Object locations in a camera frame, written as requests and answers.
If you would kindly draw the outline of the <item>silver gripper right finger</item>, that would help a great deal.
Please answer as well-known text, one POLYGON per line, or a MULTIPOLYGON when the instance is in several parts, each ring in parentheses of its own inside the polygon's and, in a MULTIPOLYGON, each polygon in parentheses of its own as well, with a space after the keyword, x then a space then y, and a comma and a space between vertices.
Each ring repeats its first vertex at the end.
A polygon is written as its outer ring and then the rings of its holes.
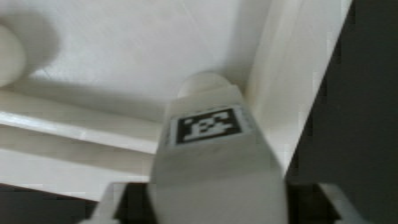
POLYGON ((342 188, 331 183, 287 183, 290 224, 365 224, 342 188))

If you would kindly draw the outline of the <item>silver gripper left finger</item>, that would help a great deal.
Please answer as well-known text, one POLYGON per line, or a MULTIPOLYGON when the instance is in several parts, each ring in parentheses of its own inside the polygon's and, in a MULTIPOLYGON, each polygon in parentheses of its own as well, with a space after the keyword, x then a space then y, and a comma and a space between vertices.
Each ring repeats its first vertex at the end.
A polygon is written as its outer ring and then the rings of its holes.
POLYGON ((152 224, 146 183, 113 183, 90 218, 79 224, 152 224))

